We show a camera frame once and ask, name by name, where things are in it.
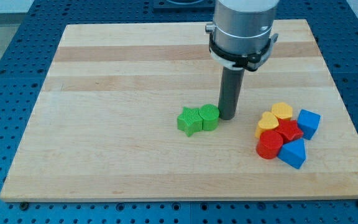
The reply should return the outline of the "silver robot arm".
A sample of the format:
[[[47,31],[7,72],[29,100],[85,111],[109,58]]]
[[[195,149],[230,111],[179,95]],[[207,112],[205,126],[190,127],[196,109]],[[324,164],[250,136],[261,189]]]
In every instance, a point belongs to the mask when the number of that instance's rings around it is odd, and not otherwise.
[[[217,0],[207,23],[211,57],[223,66],[219,117],[233,119],[245,71],[255,72],[271,56],[278,34],[271,34],[279,0]]]

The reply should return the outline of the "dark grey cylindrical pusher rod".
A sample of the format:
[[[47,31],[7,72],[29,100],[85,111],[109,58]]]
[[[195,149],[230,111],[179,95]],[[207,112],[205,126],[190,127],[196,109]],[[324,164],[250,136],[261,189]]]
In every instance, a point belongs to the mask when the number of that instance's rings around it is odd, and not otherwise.
[[[243,76],[244,69],[223,68],[218,102],[219,117],[223,120],[230,120],[235,116]]]

